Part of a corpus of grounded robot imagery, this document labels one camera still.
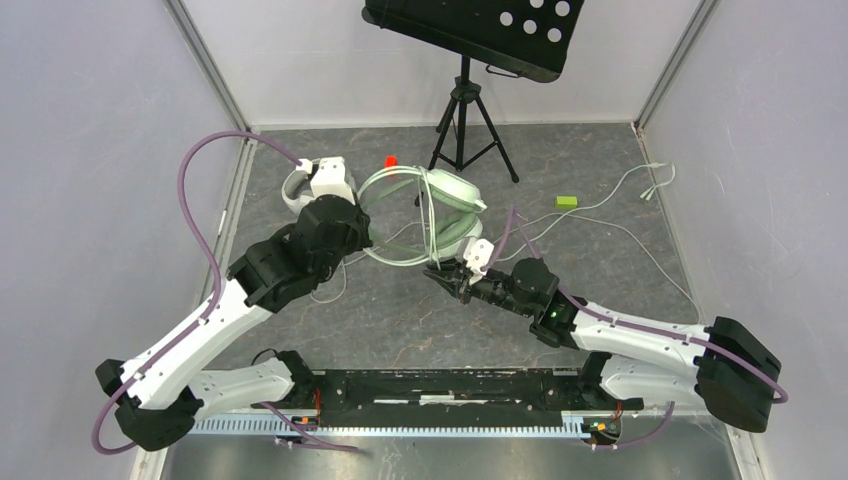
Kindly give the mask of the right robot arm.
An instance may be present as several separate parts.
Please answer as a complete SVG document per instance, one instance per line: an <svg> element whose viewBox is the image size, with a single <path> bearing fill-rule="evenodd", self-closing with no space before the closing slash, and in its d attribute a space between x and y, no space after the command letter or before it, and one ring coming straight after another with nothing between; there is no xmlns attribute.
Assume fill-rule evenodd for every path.
<svg viewBox="0 0 848 480"><path fill-rule="evenodd" d="M763 433L773 405L787 400L781 362L735 319L673 324L606 309L565 293L541 259L522 259L509 273L478 274L456 260L423 273L463 304L479 299L530 319L530 333L548 346L589 352L577 392L591 408L677 402Z"/></svg>

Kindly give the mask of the green headphones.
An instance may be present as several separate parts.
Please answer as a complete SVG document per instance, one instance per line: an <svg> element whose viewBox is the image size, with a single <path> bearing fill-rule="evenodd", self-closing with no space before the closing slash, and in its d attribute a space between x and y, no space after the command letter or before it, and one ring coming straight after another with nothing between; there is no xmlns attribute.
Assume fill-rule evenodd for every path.
<svg viewBox="0 0 848 480"><path fill-rule="evenodd" d="M437 265L457 256L465 242L478 238L483 226L480 215L487 209L480 189L443 169L393 166L369 176L357 194L362 207L386 200L413 186L417 193L422 229L422 246L397 244L391 237L369 232L373 245L365 255L388 266Z"/></svg>

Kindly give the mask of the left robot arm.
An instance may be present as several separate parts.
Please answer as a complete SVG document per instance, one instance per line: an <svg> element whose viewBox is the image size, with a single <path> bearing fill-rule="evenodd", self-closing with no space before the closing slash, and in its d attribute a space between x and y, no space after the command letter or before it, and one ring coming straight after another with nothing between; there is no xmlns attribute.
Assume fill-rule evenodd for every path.
<svg viewBox="0 0 848 480"><path fill-rule="evenodd" d="M95 370L131 446L157 451L196 423L263 402L302 407L316 380L295 351L235 370L208 364L253 327L328 281L345 257L371 246L370 219L356 202L324 195L296 222L257 242L234 261L213 294L156 344L128 360L107 359Z"/></svg>

